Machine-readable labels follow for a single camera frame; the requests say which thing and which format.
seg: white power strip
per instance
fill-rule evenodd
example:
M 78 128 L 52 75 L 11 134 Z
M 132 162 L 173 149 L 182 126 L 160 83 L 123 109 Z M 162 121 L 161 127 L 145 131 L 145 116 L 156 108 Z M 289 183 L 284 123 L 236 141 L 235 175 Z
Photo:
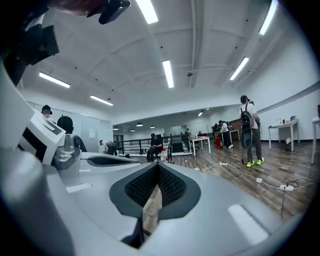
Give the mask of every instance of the white power strip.
M 291 192 L 294 190 L 294 186 L 280 185 L 280 190 Z

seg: neon yellow shoe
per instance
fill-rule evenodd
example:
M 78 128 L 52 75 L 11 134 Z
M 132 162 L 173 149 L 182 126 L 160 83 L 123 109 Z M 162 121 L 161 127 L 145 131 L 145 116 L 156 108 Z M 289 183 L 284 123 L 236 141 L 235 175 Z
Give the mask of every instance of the neon yellow shoe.
M 262 160 L 258 160 L 258 162 L 256 162 L 256 164 L 259 166 L 259 165 L 261 165 L 263 162 L 265 161 L 265 159 L 262 157 Z
M 246 164 L 246 167 L 251 167 L 251 166 L 253 166 L 254 164 L 255 164 L 255 161 L 248 162 L 248 163 Z

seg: black mesh grille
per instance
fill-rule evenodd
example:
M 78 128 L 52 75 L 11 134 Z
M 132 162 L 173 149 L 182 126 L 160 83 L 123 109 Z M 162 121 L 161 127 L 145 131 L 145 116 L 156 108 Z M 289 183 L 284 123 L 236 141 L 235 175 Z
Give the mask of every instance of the black mesh grille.
M 186 191 L 186 183 L 171 172 L 159 168 L 158 186 L 162 195 L 162 207 L 181 198 Z
M 128 197 L 144 207 L 157 185 L 157 166 L 129 182 L 124 191 Z

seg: black metal railing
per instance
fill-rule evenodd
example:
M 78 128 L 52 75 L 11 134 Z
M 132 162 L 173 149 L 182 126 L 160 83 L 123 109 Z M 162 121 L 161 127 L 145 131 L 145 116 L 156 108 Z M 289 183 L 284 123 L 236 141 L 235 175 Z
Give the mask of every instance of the black metal railing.
M 189 153 L 189 141 L 187 134 L 181 135 L 170 135 L 165 137 L 160 137 L 162 140 L 162 145 L 164 149 L 169 149 L 168 151 L 172 153 Z M 151 138 L 144 139 L 132 139 L 117 142 L 117 150 L 119 154 L 140 154 L 146 155 L 151 144 Z

